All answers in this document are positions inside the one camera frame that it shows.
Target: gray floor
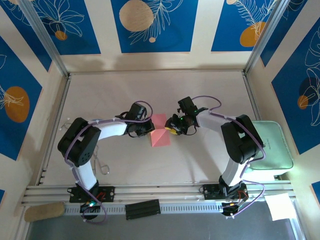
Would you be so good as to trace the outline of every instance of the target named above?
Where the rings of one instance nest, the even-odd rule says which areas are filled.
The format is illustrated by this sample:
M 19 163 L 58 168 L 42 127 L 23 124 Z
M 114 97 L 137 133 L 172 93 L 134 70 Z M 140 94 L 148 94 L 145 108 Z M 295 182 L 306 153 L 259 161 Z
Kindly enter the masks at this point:
M 294 240 L 288 219 L 272 221 L 265 202 L 257 202 L 235 219 L 220 213 L 161 214 L 127 221 L 112 215 L 104 225 L 80 216 L 34 222 L 27 240 Z

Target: white wall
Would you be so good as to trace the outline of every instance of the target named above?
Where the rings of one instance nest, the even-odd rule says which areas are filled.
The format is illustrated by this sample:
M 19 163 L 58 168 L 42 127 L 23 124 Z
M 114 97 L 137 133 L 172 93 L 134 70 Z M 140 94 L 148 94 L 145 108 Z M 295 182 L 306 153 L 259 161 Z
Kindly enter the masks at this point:
M 5 197 L 0 206 L 0 239 L 12 239 L 20 218 L 19 204 L 36 166 L 42 160 L 45 132 L 62 76 L 54 64 L 47 72 L 0 7 L 0 33 L 9 47 L 42 86 L 17 161 L 0 154 L 0 189 Z
M 320 181 L 320 145 L 298 154 L 271 82 L 319 19 L 319 8 L 319 0 L 308 0 L 267 66 L 264 68 L 259 60 L 248 75 L 262 119 L 276 121 L 282 126 L 294 158 L 294 168 L 287 175 L 294 188 L 305 225 L 314 240 L 320 236 L 320 205 L 311 184 Z
M 211 52 L 224 1 L 199 0 L 191 52 L 122 54 L 111 1 L 85 0 L 101 54 L 64 55 L 62 59 L 70 72 L 243 69 L 251 51 Z

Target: white paper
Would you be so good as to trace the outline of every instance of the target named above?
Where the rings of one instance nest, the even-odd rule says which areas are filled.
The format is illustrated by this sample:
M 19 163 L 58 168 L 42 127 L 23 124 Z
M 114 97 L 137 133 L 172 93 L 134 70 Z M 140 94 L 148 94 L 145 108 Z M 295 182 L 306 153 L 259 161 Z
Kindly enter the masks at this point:
M 297 217 L 295 207 L 288 193 L 265 196 L 265 201 L 269 206 L 272 221 Z

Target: purple cable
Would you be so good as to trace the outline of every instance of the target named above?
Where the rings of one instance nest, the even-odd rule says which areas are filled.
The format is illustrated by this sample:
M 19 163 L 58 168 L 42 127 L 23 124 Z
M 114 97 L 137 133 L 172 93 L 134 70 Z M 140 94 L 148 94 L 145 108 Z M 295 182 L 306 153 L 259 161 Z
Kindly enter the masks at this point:
M 219 118 L 222 118 L 222 119 L 226 119 L 226 120 L 229 120 L 229 121 L 232 121 L 234 122 L 235 124 L 237 124 L 240 128 L 242 128 L 249 136 L 250 138 L 252 138 L 252 140 L 254 141 L 254 143 L 258 146 L 259 150 L 262 152 L 262 157 L 259 157 L 259 158 L 256 158 L 256 159 L 253 159 L 251 161 L 247 161 L 247 163 L 245 164 L 241 174 L 240 174 L 240 179 L 243 177 L 246 169 L 248 168 L 249 164 L 252 163 L 252 162 L 255 162 L 255 161 L 260 161 L 260 160 L 264 160 L 266 158 L 266 152 L 264 150 L 264 148 L 261 146 L 261 144 L 258 142 L 258 140 L 255 138 L 255 136 L 245 127 L 243 126 L 239 121 L 237 121 L 236 119 L 233 119 L 231 117 L 228 117 L 228 116 L 225 116 L 225 115 L 222 115 L 222 114 L 218 114 L 218 113 L 214 113 L 212 112 L 212 110 L 214 109 L 217 109 L 217 108 L 220 108 L 222 103 L 219 99 L 213 97 L 213 96 L 207 96 L 207 95 L 201 95 L 201 96 L 196 96 L 194 98 L 192 98 L 192 100 L 194 99 L 197 99 L 197 98 L 211 98 L 211 99 L 215 99 L 218 103 L 219 103 L 219 106 L 216 106 L 216 107 L 213 107 L 211 109 L 209 109 L 209 114 L 212 115 L 212 116 L 215 116 L 215 117 L 219 117 Z M 235 217 L 236 215 L 240 214 L 242 211 L 244 211 L 245 209 L 247 209 L 248 207 L 250 207 L 255 201 L 257 201 L 264 193 L 265 193 L 265 185 L 263 185 L 262 183 L 259 183 L 259 182 L 255 182 L 255 181 L 248 181 L 248 180 L 244 180 L 244 182 L 246 183 L 250 183 L 250 184 L 255 184 L 255 185 L 260 185 L 262 186 L 262 191 L 261 193 L 255 198 L 252 200 L 252 202 L 250 202 L 248 205 L 246 205 L 244 208 L 242 208 L 240 211 L 238 211 L 237 213 L 235 213 L 232 217 Z
M 71 142 L 69 148 L 67 149 L 65 156 L 64 156 L 64 161 L 66 164 L 68 164 L 71 168 L 72 168 L 72 173 L 73 176 L 75 178 L 76 183 L 94 200 L 96 201 L 100 207 L 102 208 L 102 210 L 104 211 L 104 219 L 102 221 L 98 221 L 98 222 L 93 222 L 93 221 L 88 221 L 84 218 L 85 213 L 82 214 L 82 218 L 85 222 L 90 223 L 90 224 L 94 224 L 94 225 L 100 225 L 102 223 L 104 223 L 107 220 L 107 209 L 103 206 L 103 204 L 93 195 L 91 194 L 91 192 L 89 192 L 81 183 L 79 176 L 75 170 L 74 164 L 68 159 L 69 153 L 72 149 L 72 147 L 75 145 L 76 141 L 78 140 L 78 138 L 91 126 L 95 126 L 98 124 L 106 124 L 106 123 L 113 123 L 113 122 L 127 122 L 127 123 L 145 123 L 147 121 L 149 121 L 154 113 L 153 108 L 151 107 L 151 105 L 149 103 L 147 103 L 146 101 L 136 101 L 135 103 L 144 103 L 146 105 L 149 106 L 149 108 L 151 109 L 151 114 L 148 118 L 144 119 L 144 120 L 124 120 L 124 119 L 107 119 L 107 120 L 101 120 L 101 121 L 95 121 L 93 123 L 88 124 L 87 126 L 85 126 L 83 129 L 81 129 L 81 131 L 75 136 L 75 138 L 73 139 L 73 141 Z

